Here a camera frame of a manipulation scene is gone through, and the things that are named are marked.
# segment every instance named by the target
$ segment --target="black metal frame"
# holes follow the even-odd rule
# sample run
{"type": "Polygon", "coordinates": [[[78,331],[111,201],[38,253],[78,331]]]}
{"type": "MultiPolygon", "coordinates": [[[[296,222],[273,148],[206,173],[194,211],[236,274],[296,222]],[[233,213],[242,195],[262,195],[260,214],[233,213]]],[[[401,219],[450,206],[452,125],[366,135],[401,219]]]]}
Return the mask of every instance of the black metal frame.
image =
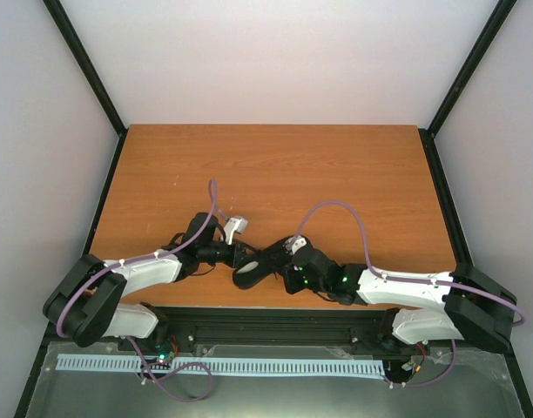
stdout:
{"type": "MultiPolygon", "coordinates": [[[[435,191],[457,262],[471,264],[472,259],[455,209],[454,200],[442,169],[439,153],[435,146],[435,137],[515,3],[516,0],[499,0],[430,126],[428,129],[419,130],[428,167],[433,178],[435,191]]],[[[123,125],[63,6],[59,0],[44,0],[44,4],[118,134],[118,145],[84,246],[84,253],[88,253],[125,143],[127,129],[123,125]]],[[[365,354],[367,350],[369,353],[377,355],[378,358],[388,358],[386,354],[376,352],[376,349],[362,347],[357,343],[351,342],[354,333],[369,330],[373,326],[372,324],[381,320],[381,311],[221,309],[219,314],[219,310],[216,309],[214,311],[215,314],[211,315],[210,312],[212,310],[214,308],[166,309],[166,314],[185,324],[187,332],[198,330],[191,346],[187,345],[186,349],[192,349],[193,344],[218,344],[219,342],[229,343],[235,341],[248,344],[262,344],[267,341],[270,341],[270,343],[274,341],[276,344],[310,344],[316,342],[331,346],[349,347],[351,352],[362,354],[365,354]],[[305,331],[301,333],[295,332],[296,329],[290,324],[296,321],[305,328],[305,331]],[[265,332],[268,334],[267,339],[264,338],[265,332]]],[[[53,340],[58,340],[55,328],[54,326],[48,326],[23,396],[19,402],[15,414],[17,418],[26,416],[48,344],[53,340]]],[[[512,348],[504,357],[515,384],[523,412],[526,416],[533,417],[531,400],[512,348]]]]}

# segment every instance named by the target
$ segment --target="white slotted strip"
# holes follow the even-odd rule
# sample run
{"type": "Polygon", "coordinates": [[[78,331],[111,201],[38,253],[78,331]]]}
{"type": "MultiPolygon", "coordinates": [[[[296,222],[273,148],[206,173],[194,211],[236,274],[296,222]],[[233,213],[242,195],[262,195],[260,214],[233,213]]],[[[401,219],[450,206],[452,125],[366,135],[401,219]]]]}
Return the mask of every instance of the white slotted strip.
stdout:
{"type": "MultiPolygon", "coordinates": [[[[156,374],[164,374],[188,362],[205,363],[218,376],[304,377],[334,376],[381,379],[382,361],[371,360],[301,360],[301,359],[215,359],[210,357],[177,357],[169,368],[152,366],[156,374]]],[[[132,373],[141,370],[136,355],[59,354],[56,370],[86,372],[132,373]]],[[[181,370],[180,374],[205,374],[196,366],[181,370]]]]}

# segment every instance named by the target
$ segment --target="wooden table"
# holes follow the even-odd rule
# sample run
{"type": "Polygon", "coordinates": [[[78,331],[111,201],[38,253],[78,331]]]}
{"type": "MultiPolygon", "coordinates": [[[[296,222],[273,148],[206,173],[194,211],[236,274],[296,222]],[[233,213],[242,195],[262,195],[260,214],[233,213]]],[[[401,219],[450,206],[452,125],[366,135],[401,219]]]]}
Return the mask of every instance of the wooden table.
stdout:
{"type": "MultiPolygon", "coordinates": [[[[455,267],[417,128],[401,125],[132,125],[91,252],[120,259],[167,244],[196,212],[208,211],[210,178],[219,183],[219,206],[249,220],[240,238],[253,246],[294,233],[315,203],[341,199],[363,218],[376,266],[407,272],[455,267]]],[[[321,208],[304,233],[338,262],[364,261],[358,226],[343,208],[321,208]]],[[[274,276],[239,290],[223,265],[124,301],[342,307],[308,291],[288,295],[274,276]]]]}

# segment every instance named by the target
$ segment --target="white wall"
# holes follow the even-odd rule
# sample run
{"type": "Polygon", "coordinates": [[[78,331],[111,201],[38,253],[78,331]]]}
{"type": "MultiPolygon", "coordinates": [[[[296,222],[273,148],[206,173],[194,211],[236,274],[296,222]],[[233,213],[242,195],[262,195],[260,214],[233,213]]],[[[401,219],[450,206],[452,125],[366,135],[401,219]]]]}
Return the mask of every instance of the white wall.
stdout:
{"type": "Polygon", "coordinates": [[[533,401],[533,0],[511,12],[437,145],[476,265],[530,317],[513,345],[533,401]]]}
{"type": "Polygon", "coordinates": [[[126,123],[427,126],[496,0],[64,0],[126,123]]]}
{"type": "Polygon", "coordinates": [[[0,417],[13,416],[42,305],[81,253],[114,145],[42,1],[0,2],[0,417]]]}

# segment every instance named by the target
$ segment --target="table top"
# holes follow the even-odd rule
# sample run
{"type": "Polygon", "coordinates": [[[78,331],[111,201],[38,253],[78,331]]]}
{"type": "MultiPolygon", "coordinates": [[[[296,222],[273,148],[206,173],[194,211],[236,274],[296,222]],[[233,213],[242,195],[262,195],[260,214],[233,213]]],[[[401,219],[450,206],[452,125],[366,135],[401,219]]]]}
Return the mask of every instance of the table top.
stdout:
{"type": "MultiPolygon", "coordinates": [[[[422,142],[417,128],[406,125],[132,125],[91,253],[117,260],[167,244],[196,212],[209,210],[211,178],[219,184],[219,207],[249,221],[239,238],[252,246],[292,235],[311,206],[340,199],[361,215],[375,266],[420,273],[455,268],[422,142]]],[[[303,233],[339,263],[365,261],[359,228],[341,207],[322,207],[303,233]]],[[[223,265],[124,298],[140,301],[343,307],[308,291],[289,295],[273,275],[239,290],[223,265]]]]}

